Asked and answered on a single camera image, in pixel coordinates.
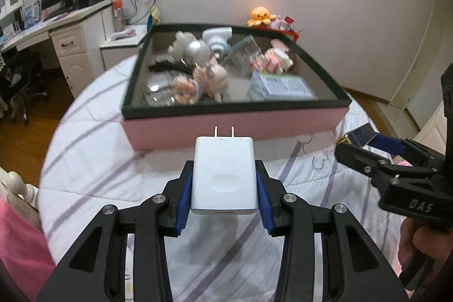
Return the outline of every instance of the silver screw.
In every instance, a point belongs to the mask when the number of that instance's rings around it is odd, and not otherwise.
[[[103,208],[102,208],[102,212],[105,214],[105,215],[110,215],[110,214],[113,214],[115,212],[115,207],[113,205],[105,205]]]
[[[153,196],[153,202],[155,202],[156,204],[162,204],[165,200],[165,195],[162,195],[161,193]]]
[[[297,200],[297,196],[294,193],[287,193],[283,196],[283,199],[286,202],[295,202]]]
[[[336,204],[334,209],[337,213],[344,214],[347,211],[346,205],[343,204]]]

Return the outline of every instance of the orange octopus plush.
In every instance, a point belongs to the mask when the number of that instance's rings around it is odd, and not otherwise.
[[[252,18],[248,20],[247,26],[259,26],[262,23],[269,25],[276,18],[277,16],[271,15],[266,7],[257,7],[252,11]]]

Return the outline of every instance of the white side table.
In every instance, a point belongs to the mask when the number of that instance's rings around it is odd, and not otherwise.
[[[134,37],[118,40],[107,40],[101,45],[102,57],[106,70],[109,70],[125,59],[138,54],[139,46],[146,35],[146,25],[130,25],[128,28],[135,29]]]

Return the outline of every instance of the open box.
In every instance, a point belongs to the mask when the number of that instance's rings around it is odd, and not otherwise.
[[[143,85],[148,66],[164,59],[177,31],[191,32],[201,38],[205,29],[224,27],[211,24],[158,25],[148,33],[132,71],[122,113],[123,129],[135,151],[192,147],[198,136],[231,135],[254,140],[295,136],[334,129],[348,111],[348,95],[335,80],[302,48],[284,35],[271,30],[232,26],[231,45],[252,35],[261,51],[279,39],[298,57],[291,71],[304,79],[312,90],[310,100],[251,101],[249,78],[230,76],[223,103],[200,101],[195,105],[150,107],[144,101]]]

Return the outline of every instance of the human hand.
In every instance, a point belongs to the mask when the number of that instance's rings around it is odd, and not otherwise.
[[[423,285],[431,283],[447,261],[453,249],[453,232],[444,233],[430,227],[416,229],[414,220],[406,218],[401,225],[398,259],[401,265],[408,263],[419,250],[434,259],[434,265],[423,281]]]

